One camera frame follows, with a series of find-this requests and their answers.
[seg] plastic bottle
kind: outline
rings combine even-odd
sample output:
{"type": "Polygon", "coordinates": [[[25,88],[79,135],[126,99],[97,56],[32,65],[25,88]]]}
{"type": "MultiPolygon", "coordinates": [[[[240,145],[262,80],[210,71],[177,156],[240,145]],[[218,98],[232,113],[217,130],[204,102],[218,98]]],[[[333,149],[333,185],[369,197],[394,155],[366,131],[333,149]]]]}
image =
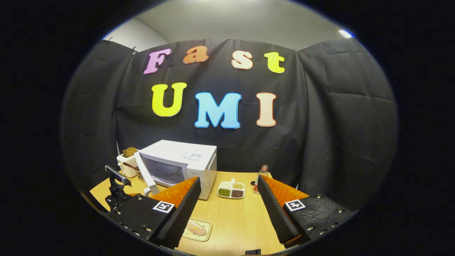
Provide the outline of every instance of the plastic bottle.
{"type": "Polygon", "coordinates": [[[259,175],[264,175],[264,176],[268,177],[268,166],[263,165],[262,168],[259,170],[258,175],[256,176],[256,181],[254,182],[254,187],[253,187],[253,193],[255,193],[257,195],[259,194],[259,191],[258,191],[259,175]]]}

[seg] microwave window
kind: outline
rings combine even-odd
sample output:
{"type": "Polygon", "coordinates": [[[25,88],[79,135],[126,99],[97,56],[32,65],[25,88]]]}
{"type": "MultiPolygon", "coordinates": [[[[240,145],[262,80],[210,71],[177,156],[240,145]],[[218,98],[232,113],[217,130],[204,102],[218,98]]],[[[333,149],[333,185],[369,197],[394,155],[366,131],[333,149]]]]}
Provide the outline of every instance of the microwave window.
{"type": "Polygon", "coordinates": [[[185,180],[183,177],[183,168],[181,166],[166,164],[141,155],[142,161],[148,172],[161,182],[168,184],[177,184],[185,180]]]}

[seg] green beans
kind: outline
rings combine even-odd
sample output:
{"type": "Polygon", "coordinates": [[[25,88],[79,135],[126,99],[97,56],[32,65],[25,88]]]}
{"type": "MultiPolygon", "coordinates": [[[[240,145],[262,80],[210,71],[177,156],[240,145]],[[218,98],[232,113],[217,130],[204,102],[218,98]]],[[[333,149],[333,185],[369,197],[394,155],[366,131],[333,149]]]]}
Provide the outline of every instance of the green beans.
{"type": "Polygon", "coordinates": [[[218,189],[218,195],[220,196],[229,196],[231,191],[228,189],[218,189]]]}

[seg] grains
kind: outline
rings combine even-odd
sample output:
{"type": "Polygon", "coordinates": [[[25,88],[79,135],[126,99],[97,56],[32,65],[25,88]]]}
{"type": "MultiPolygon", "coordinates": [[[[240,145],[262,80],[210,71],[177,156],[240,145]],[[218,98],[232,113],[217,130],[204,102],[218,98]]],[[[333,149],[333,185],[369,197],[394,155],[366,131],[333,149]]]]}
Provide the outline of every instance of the grains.
{"type": "Polygon", "coordinates": [[[228,189],[218,189],[218,195],[220,196],[229,196],[231,191],[228,189]]]}
{"type": "Polygon", "coordinates": [[[243,191],[241,191],[241,190],[232,190],[231,197],[242,197],[242,196],[243,196],[243,191]]]}
{"type": "Polygon", "coordinates": [[[187,223],[187,229],[198,236],[204,236],[207,233],[201,225],[193,221],[187,223]]]}
{"type": "Polygon", "coordinates": [[[235,189],[243,189],[244,188],[244,186],[242,184],[240,184],[240,183],[234,183],[232,185],[232,187],[235,188],[235,189]]]}

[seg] bread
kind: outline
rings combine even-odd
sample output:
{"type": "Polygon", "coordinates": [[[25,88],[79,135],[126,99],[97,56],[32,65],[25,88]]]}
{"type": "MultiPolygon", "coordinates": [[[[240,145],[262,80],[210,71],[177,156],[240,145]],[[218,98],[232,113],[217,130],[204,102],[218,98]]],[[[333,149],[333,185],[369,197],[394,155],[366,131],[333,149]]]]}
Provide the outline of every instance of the bread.
{"type": "Polygon", "coordinates": [[[187,229],[198,236],[204,236],[206,234],[206,231],[203,227],[201,227],[198,223],[192,221],[188,222],[187,229]]]}
{"type": "Polygon", "coordinates": [[[136,150],[136,148],[131,147],[131,148],[122,150],[122,152],[123,152],[123,157],[129,158],[129,157],[133,156],[134,153],[137,152],[137,150],[136,150]]]}

